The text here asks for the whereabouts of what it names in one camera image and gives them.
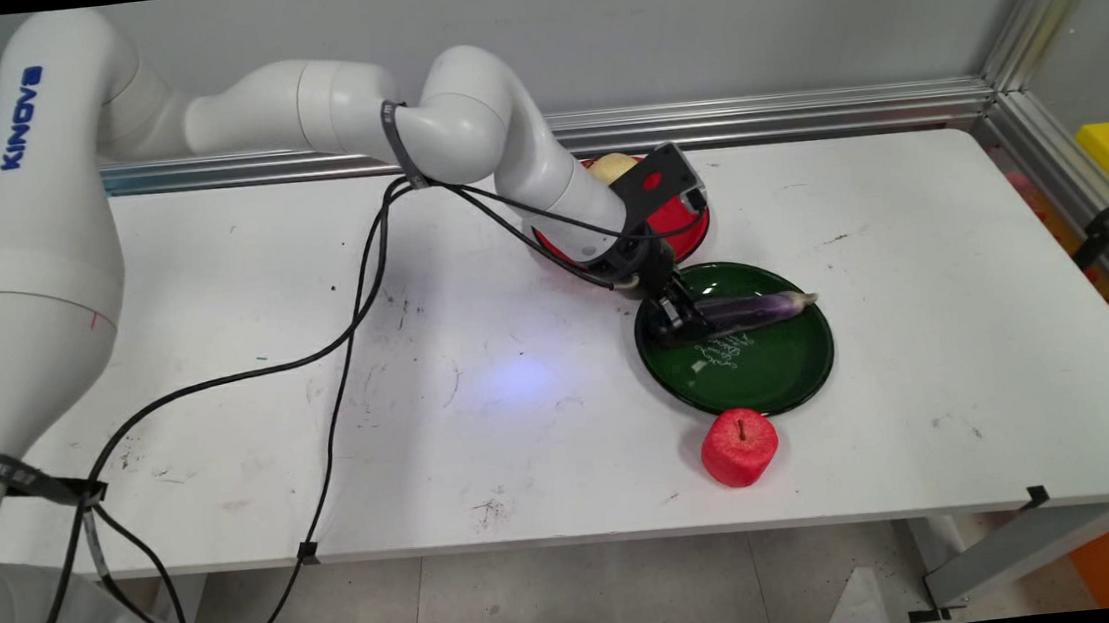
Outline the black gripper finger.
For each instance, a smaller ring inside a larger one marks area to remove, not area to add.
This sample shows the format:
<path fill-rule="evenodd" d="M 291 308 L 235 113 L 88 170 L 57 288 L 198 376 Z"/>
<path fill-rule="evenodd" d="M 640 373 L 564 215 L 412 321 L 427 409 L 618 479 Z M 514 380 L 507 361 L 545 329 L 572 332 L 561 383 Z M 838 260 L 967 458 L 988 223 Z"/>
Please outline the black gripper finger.
<path fill-rule="evenodd" d="M 671 273 L 668 275 L 667 284 L 669 304 L 674 307 L 678 314 L 702 312 L 699 295 L 690 290 L 686 280 L 684 280 L 683 273 Z"/>
<path fill-rule="evenodd" d="M 669 295 L 650 299 L 653 343 L 671 348 L 704 343 L 716 335 L 716 324 L 702 312 L 678 314 Z"/>

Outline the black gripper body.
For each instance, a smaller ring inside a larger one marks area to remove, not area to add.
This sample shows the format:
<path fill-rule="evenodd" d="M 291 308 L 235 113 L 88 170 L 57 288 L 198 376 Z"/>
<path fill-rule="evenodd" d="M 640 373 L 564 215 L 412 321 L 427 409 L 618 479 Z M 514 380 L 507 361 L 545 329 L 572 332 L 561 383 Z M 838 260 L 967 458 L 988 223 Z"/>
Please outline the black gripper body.
<path fill-rule="evenodd" d="M 676 261 L 668 241 L 622 238 L 596 264 L 598 280 L 633 300 L 676 298 Z"/>

